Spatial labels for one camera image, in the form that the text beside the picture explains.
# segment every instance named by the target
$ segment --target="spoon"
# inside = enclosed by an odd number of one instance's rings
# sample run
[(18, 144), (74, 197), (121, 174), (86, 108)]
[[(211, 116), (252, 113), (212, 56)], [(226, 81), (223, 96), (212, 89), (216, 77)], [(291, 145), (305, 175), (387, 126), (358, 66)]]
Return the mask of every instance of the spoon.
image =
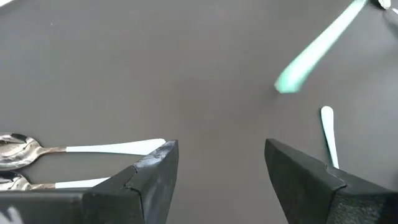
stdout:
[(12, 2), (12, 0), (0, 0), (0, 7)]
[(108, 180), (109, 177), (79, 180), (70, 182), (60, 182), (53, 184), (31, 184), (27, 179), (17, 172), (1, 171), (0, 172), (0, 191), (3, 190), (34, 190), (34, 189), (65, 189), (75, 187), (94, 187), (95, 185)]
[(151, 139), (101, 146), (44, 148), (31, 137), (16, 133), (0, 133), (0, 170), (27, 166), (42, 154), (53, 152), (105, 152), (146, 156), (164, 143), (164, 139)]
[(333, 124), (334, 122), (333, 109), (330, 106), (324, 106), (321, 109), (321, 119), (322, 119), (323, 131), (325, 132), (326, 141), (329, 147), (331, 163), (335, 168), (339, 169), (336, 142), (335, 142), (335, 128)]
[(391, 0), (379, 0), (379, 4), (385, 10), (388, 10), (391, 7)]

